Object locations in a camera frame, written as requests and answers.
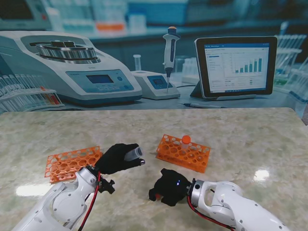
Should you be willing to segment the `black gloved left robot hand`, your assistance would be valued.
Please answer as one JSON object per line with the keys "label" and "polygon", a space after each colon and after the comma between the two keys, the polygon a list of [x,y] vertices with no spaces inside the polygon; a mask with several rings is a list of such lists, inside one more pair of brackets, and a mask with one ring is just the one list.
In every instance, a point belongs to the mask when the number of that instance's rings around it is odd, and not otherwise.
{"label": "black gloved left robot hand", "polygon": [[125,161],[124,157],[133,149],[137,148],[138,144],[123,144],[117,143],[111,146],[96,162],[95,170],[101,174],[114,174],[122,170],[138,167],[145,164],[143,159],[137,158],[132,161]]}

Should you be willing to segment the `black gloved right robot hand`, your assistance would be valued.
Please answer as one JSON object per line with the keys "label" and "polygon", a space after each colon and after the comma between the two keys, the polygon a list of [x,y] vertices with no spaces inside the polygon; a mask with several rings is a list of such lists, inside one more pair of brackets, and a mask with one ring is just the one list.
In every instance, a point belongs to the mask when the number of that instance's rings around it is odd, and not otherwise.
{"label": "black gloved right robot hand", "polygon": [[162,203],[175,206],[187,195],[191,182],[182,174],[171,169],[163,168],[160,172],[161,178],[149,190],[149,199],[156,201],[157,197],[160,196]]}

